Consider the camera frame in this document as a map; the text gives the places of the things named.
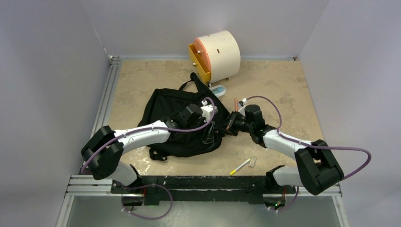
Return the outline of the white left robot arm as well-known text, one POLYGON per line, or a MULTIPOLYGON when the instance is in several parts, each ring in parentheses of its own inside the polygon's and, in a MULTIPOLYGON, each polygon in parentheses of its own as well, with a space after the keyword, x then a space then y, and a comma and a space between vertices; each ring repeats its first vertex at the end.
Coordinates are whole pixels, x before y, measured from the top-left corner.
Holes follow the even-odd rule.
POLYGON ((122 184, 128 193, 140 190, 141 180, 134 167, 121 161, 128 151, 157 143, 165 143, 176 133, 198 132, 208 127, 218 109, 214 104, 190 104, 151 124, 125 130, 100 128, 81 150, 84 165, 96 180, 112 179, 122 184))

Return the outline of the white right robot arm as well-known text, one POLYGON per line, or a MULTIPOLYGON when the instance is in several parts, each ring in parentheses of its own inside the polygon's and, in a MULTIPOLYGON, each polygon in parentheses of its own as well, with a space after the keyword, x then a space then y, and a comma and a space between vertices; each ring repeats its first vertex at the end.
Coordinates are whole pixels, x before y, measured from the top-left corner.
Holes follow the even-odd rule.
POLYGON ((258 105, 248 105, 244 113, 232 112, 226 131, 236 136, 249 133, 252 141, 263 148, 278 151, 296 161, 296 167, 281 166, 271 171, 265 180, 270 192, 278 192, 284 185, 304 187, 310 194, 318 195, 344 179, 344 173, 331 149, 323 140, 299 141, 278 132, 265 123, 258 105))

